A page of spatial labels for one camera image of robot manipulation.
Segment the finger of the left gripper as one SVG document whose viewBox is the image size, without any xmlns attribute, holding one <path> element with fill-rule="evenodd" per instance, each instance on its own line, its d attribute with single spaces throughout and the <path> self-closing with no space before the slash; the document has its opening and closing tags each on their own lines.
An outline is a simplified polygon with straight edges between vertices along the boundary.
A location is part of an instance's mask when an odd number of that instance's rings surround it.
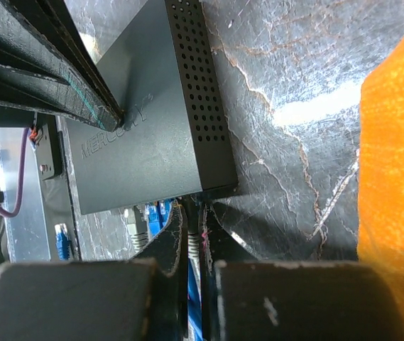
<svg viewBox="0 0 404 341">
<path fill-rule="evenodd" d="M 62 55 L 63 78 L 89 112 L 92 123 L 121 123 L 124 114 L 90 57 L 64 1 L 42 1 L 50 22 L 50 42 Z"/>
<path fill-rule="evenodd" d="M 101 128 L 62 76 L 67 63 L 49 40 L 41 2 L 0 1 L 0 106 Z"/>
</svg>

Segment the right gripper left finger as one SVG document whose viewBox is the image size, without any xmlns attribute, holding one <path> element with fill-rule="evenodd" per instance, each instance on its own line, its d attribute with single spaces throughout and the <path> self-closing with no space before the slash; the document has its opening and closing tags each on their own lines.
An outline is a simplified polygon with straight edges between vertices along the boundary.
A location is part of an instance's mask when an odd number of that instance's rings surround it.
<svg viewBox="0 0 404 341">
<path fill-rule="evenodd" d="M 129 260 L 0 265 L 0 340 L 182 340 L 187 215 Z"/>
</svg>

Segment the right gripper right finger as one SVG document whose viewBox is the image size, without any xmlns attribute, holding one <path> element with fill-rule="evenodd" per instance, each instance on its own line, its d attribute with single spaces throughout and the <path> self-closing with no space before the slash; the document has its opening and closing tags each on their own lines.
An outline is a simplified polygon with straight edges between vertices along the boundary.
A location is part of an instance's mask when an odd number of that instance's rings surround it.
<svg viewBox="0 0 404 341">
<path fill-rule="evenodd" d="M 404 340 L 391 290 L 354 261 L 261 261 L 200 208 L 206 340 Z"/>
</svg>

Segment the dark grey network switch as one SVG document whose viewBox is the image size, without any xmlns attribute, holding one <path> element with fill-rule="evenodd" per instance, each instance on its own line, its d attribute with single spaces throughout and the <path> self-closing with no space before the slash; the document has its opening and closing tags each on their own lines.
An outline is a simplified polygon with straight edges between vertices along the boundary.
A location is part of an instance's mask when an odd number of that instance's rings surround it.
<svg viewBox="0 0 404 341">
<path fill-rule="evenodd" d="M 97 67 L 124 122 L 67 123 L 82 214 L 237 184 L 200 2 L 146 2 Z"/>
</svg>

